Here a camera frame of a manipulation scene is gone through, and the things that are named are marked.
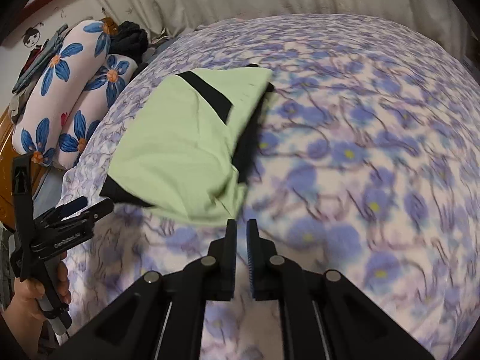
orange flower center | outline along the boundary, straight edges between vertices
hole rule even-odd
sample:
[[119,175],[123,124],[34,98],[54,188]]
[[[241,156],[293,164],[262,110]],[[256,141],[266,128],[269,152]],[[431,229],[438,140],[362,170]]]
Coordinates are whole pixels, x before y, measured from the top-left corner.
[[32,161],[35,162],[36,164],[42,164],[43,163],[43,156],[42,153],[39,151],[36,151],[33,153]]
[[58,62],[60,62],[60,55],[56,55],[52,58],[52,60],[49,63],[49,66],[53,68]]
[[80,138],[78,140],[78,146],[77,146],[78,152],[83,153],[83,150],[85,150],[86,145],[87,145],[87,140],[85,138]]
[[107,73],[106,73],[106,78],[107,80],[109,80],[111,83],[116,83],[118,78],[119,78],[119,74],[116,70],[114,69],[110,69]]
[[106,23],[103,23],[102,30],[105,34],[110,35],[110,28]]

metal screw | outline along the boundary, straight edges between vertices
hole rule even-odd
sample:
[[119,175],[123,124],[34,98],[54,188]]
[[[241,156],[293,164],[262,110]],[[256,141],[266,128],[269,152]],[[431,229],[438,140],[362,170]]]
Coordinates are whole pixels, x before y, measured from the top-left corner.
[[327,278],[328,281],[339,281],[342,276],[340,275],[339,271],[335,270],[330,270],[325,273],[325,277]]
[[213,264],[215,264],[217,262],[217,259],[213,256],[205,256],[200,260],[200,262],[204,266],[212,266]]
[[270,257],[270,263],[272,263],[272,265],[274,266],[280,266],[284,262],[285,262],[285,259],[282,256],[275,255]]
[[154,282],[156,282],[159,278],[160,278],[160,275],[158,274],[158,272],[155,272],[155,271],[149,271],[149,272],[145,273],[145,276],[143,276],[143,279],[144,279],[147,283],[154,283]]

black fabric trim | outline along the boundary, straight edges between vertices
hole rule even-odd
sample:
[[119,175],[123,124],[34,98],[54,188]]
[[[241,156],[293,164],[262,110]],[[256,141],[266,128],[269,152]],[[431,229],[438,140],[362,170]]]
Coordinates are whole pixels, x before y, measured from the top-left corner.
[[147,203],[124,190],[109,175],[106,176],[105,183],[100,191],[100,196],[110,198],[114,203],[129,203],[139,207],[153,207],[153,204]]
[[274,90],[274,86],[271,83],[268,83],[267,89],[265,89],[265,92],[252,112],[247,125],[237,140],[237,146],[235,147],[232,156],[232,165],[238,171],[239,183],[246,183],[247,178],[250,175],[251,167],[254,164],[254,155],[258,148],[258,130],[260,129],[258,119],[262,114],[265,95]]
[[217,91],[213,86],[203,81],[191,71],[184,71],[177,75],[182,77],[190,86],[195,88],[195,90],[200,93],[201,97],[210,104],[222,122],[227,124],[232,103],[223,93]]

hand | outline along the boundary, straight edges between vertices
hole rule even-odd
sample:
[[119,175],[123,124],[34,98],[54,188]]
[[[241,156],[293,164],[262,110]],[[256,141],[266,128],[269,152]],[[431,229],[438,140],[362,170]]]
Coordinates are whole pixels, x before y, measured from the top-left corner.
[[[61,254],[61,259],[65,259],[67,257],[67,252]],[[60,297],[60,300],[64,303],[71,302],[71,293],[68,290],[70,283],[68,281],[68,269],[63,261],[60,261],[58,264],[58,285],[57,285],[57,292]],[[28,312],[29,315],[33,316],[33,318],[44,321],[45,316],[40,310],[36,299],[41,299],[45,294],[45,288],[43,287],[42,283],[40,283],[36,279],[27,279],[23,282],[20,282],[19,278],[15,279],[15,300],[22,304],[22,307],[25,311]]]
[[[66,253],[61,255],[62,260],[66,257]],[[70,303],[71,293],[68,290],[70,285],[67,278],[68,270],[61,261],[58,264],[57,275],[57,292],[60,299],[62,302]],[[20,279],[16,278],[14,290],[15,295],[2,316],[27,356],[33,359],[37,355],[38,339],[43,321],[45,321],[45,316],[38,306],[37,299],[43,297],[45,288],[37,280],[27,279],[20,283]]]

bed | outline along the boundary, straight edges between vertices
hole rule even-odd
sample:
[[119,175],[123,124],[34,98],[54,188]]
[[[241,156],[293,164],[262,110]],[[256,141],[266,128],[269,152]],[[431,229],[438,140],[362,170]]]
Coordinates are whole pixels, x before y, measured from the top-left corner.
[[[186,35],[119,96],[66,173],[60,203],[101,200],[123,132],[167,75],[249,63],[272,69],[275,96],[238,218],[235,298],[207,304],[202,360],[282,358],[276,302],[250,296],[249,218],[279,254],[339,269],[436,359],[452,358],[480,315],[480,88],[402,25],[301,14]],[[69,252],[70,334],[144,272],[182,269],[224,231],[116,205]]]

